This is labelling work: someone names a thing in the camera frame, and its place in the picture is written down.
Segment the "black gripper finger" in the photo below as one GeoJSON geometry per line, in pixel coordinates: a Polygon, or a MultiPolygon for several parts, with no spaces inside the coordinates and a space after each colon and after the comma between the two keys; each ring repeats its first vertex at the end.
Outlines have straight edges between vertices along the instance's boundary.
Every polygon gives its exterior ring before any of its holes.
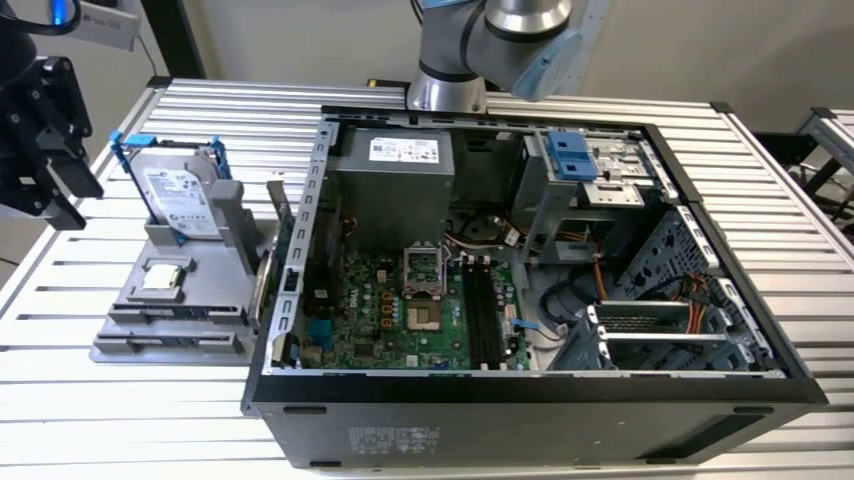
{"type": "Polygon", "coordinates": [[[1,216],[45,220],[54,230],[83,230],[87,221],[60,188],[87,194],[87,168],[1,168],[1,216]]]}
{"type": "Polygon", "coordinates": [[[40,86],[32,88],[41,132],[37,144],[57,178],[77,198],[99,198],[100,183],[89,170],[84,140],[92,124],[71,60],[42,57],[36,61],[40,86]]]}

